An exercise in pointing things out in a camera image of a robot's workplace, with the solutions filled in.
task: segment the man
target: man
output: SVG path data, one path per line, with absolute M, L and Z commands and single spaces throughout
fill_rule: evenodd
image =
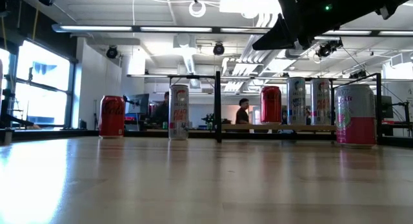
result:
M 163 103 L 159 105 L 150 118 L 151 123 L 161 125 L 169 119 L 169 92 L 165 92 Z
M 235 120 L 235 124 L 249 124 L 248 118 L 248 107 L 250 106 L 249 100 L 247 98 L 243 98 L 239 100 L 239 110 L 237 111 L 237 117 Z

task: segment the ceiling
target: ceiling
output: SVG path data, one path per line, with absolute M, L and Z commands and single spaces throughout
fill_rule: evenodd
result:
M 35 6 L 36 0 L 25 0 Z M 257 18 L 246 19 L 241 14 L 219 12 L 219 8 L 207 5 L 203 17 L 193 17 L 189 14 L 189 3 L 166 3 L 152 0 L 56 0 L 51 7 L 41 6 L 40 10 L 58 23 L 78 25 L 132 25 L 132 3 L 134 2 L 135 25 L 179 25 L 179 26 L 254 26 Z M 173 2 L 191 0 L 171 0 Z M 361 17 L 345 24 L 343 28 L 367 29 L 413 29 L 413 6 L 400 6 L 396 13 L 387 21 L 375 13 Z M 176 68 L 183 64 L 183 58 L 170 53 L 175 34 L 94 34 L 94 38 L 138 38 L 141 46 L 151 56 L 151 68 Z M 197 45 L 201 46 L 194 55 L 195 64 L 219 65 L 226 56 L 240 55 L 248 43 L 249 36 L 244 35 L 195 35 Z M 224 56 L 213 56 L 212 49 L 216 41 L 223 42 Z M 291 76 L 338 76 L 343 70 L 367 63 L 367 70 L 377 71 L 380 62 L 389 56 L 396 55 L 398 50 L 413 49 L 412 38 L 362 38 L 344 37 L 345 50 L 339 50 L 330 58 L 319 61 L 314 59 L 314 51 L 307 52 L 302 58 L 308 60 L 296 61 L 295 70 Z M 103 50 L 106 45 L 99 45 Z M 131 54 L 133 46 L 119 46 L 123 54 Z

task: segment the white can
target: white can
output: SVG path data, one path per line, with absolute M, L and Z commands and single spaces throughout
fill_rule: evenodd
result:
M 305 125 L 305 80 L 303 77 L 287 79 L 287 123 Z
M 169 89 L 169 139 L 185 140 L 189 129 L 189 90 L 186 85 L 172 85 Z
M 311 80 L 311 125 L 331 125 L 330 81 Z

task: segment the can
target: can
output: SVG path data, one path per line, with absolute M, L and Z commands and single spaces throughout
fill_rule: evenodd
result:
M 119 96 L 103 96 L 99 119 L 99 136 L 122 137 L 125 128 L 125 101 Z
M 305 125 L 305 80 L 303 77 L 287 79 L 287 124 Z
M 352 145 L 376 144 L 376 108 L 368 85 L 336 88 L 337 142 Z
M 169 138 L 184 140 L 188 138 L 189 91 L 186 85 L 172 85 L 169 89 Z
M 312 79 L 311 125 L 331 125 L 331 89 L 328 79 Z
M 277 86 L 261 91 L 261 123 L 281 122 L 281 91 Z

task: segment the dark shirt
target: dark shirt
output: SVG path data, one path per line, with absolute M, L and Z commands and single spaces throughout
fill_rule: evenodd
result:
M 240 124 L 240 121 L 250 122 L 247 112 L 245 112 L 245 110 L 242 108 L 239 108 L 239 110 L 237 111 L 235 124 Z
M 157 123 L 159 125 L 162 125 L 165 121 L 168 122 L 169 119 L 169 106 L 168 103 L 162 103 L 162 105 L 159 105 L 155 112 L 152 114 L 152 117 L 150 118 L 150 121 L 152 123 Z

